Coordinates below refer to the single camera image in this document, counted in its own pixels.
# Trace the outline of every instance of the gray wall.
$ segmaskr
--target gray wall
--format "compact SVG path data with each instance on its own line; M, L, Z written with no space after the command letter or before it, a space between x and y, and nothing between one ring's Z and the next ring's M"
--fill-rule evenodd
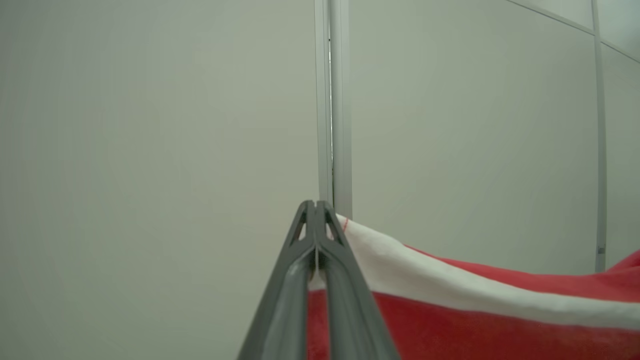
M593 35L504 0L351 4L355 221L437 256L593 272Z
M315 81L310 1L1 1L0 358L235 357Z
M640 63L606 46L602 51L609 175L607 267L611 267L640 249Z

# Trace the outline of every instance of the red fabric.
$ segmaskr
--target red fabric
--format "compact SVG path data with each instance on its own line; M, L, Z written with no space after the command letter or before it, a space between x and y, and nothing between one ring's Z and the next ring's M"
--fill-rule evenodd
M527 290L640 302L640 251L608 272L585 276L534 275L441 260ZM637 331L553 325L459 311L380 293L374 293L374 297L404 360L640 359ZM309 294L308 311L308 359L329 359L324 290Z

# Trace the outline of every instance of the vertical metal strip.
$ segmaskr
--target vertical metal strip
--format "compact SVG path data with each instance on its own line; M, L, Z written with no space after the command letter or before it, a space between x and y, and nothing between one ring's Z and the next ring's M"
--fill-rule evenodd
M595 33L596 90L598 96L598 227L596 233L596 272L605 270L607 248L607 133L605 126L604 75L600 43L598 1L591 0Z
M314 0L314 13L316 16L316 98L320 200L333 205L328 1Z
M349 0L330 0L329 7L333 113L333 207L337 213L352 218Z

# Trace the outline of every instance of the towel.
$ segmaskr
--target towel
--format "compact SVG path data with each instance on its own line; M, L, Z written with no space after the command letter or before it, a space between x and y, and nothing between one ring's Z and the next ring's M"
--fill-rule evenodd
M339 220L404 360L640 360L640 251L599 274L528 274ZM330 358L324 292L310 283L308 360Z

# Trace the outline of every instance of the white fabric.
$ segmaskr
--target white fabric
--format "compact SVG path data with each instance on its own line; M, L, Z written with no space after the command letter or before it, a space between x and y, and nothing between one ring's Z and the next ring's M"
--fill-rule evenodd
M344 226L346 219L338 219ZM345 235L371 291L545 323L640 330L640 304L516 288L423 255L352 220ZM309 288L324 288L320 277Z

